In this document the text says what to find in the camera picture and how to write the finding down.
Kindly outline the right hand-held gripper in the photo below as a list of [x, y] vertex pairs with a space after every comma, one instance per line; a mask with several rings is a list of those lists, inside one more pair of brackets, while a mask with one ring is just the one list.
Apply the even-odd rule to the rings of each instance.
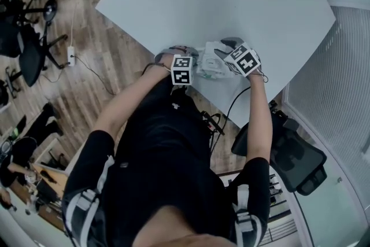
[[226, 50], [214, 49], [214, 53], [226, 63], [234, 74], [247, 77], [256, 69], [261, 68], [261, 61], [257, 53], [247, 43], [244, 43], [243, 39], [229, 37], [220, 42], [225, 45]]

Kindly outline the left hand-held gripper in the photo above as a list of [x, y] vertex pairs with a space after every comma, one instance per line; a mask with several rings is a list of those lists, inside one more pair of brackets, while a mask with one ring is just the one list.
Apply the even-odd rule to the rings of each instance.
[[190, 86], [193, 82], [193, 72], [198, 65], [199, 52], [193, 47], [172, 46], [159, 52], [155, 63], [159, 63], [163, 55], [173, 55], [171, 66], [168, 68], [174, 86]]

